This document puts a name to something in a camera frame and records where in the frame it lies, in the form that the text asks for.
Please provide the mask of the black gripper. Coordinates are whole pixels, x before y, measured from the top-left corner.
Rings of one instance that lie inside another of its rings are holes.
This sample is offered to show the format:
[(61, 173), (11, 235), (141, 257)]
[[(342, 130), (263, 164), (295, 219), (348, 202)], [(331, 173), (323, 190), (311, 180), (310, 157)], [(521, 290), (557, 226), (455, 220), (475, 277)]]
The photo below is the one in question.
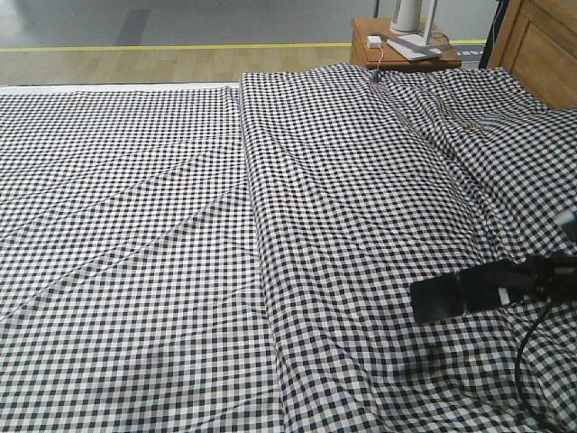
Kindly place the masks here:
[(534, 300), (576, 301), (576, 257), (554, 253), (529, 256), (524, 266), (510, 261), (485, 263), (456, 273), (460, 287), (468, 291), (527, 290)]

